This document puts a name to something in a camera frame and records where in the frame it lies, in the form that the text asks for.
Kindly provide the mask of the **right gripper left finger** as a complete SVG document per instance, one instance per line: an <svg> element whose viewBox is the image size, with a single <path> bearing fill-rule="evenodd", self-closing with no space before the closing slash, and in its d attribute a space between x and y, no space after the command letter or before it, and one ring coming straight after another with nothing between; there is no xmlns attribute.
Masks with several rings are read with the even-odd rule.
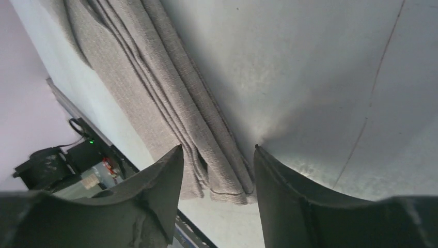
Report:
<svg viewBox="0 0 438 248"><path fill-rule="evenodd" d="M183 167L183 149L176 146L91 198L1 192L1 247L168 247Z"/></svg>

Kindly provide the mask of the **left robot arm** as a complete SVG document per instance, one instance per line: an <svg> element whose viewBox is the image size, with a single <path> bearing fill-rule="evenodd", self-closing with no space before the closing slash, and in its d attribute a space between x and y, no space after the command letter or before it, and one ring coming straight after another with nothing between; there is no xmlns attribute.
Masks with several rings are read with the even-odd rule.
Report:
<svg viewBox="0 0 438 248"><path fill-rule="evenodd" d="M38 150L16 167L13 178L20 178L29 190L56 192L80 181L81 175L103 163L110 168L112 161L94 140L81 142L67 151L60 147Z"/></svg>

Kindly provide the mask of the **grey cloth napkin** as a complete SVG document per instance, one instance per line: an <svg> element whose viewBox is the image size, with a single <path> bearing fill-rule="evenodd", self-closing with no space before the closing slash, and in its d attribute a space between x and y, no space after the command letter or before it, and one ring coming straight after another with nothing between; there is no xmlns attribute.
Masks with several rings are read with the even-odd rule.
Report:
<svg viewBox="0 0 438 248"><path fill-rule="evenodd" d="M256 201L254 171L160 1L42 1L151 156L181 145L182 199Z"/></svg>

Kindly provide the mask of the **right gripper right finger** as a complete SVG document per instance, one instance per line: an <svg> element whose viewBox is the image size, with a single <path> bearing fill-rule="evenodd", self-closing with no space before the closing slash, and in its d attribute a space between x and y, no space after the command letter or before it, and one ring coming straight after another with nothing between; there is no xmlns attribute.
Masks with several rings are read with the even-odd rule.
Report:
<svg viewBox="0 0 438 248"><path fill-rule="evenodd" d="M255 147L266 247L437 247L437 197L370 201L303 176Z"/></svg>

